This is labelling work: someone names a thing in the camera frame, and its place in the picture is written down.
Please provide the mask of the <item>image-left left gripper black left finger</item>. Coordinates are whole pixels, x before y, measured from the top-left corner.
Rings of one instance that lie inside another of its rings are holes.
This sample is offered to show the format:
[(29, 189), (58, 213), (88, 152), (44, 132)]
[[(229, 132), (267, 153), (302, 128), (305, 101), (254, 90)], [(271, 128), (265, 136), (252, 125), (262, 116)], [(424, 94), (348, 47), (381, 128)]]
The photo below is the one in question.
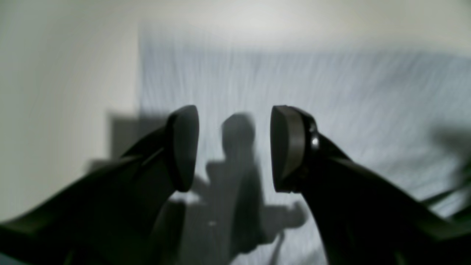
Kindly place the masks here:
[(141, 265), (163, 205), (195, 178), (199, 114), (173, 111), (118, 159), (1, 223), (1, 254), (30, 265)]

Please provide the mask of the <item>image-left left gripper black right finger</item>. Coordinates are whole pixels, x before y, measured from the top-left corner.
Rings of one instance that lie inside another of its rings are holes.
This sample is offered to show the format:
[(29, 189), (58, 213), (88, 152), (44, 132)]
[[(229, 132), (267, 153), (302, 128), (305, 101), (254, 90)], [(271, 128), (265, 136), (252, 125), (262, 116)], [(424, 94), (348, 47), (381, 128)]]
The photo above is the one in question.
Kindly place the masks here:
[(330, 265), (469, 265), (470, 226), (447, 221), (351, 160), (309, 113), (274, 106), (274, 189), (300, 193)]

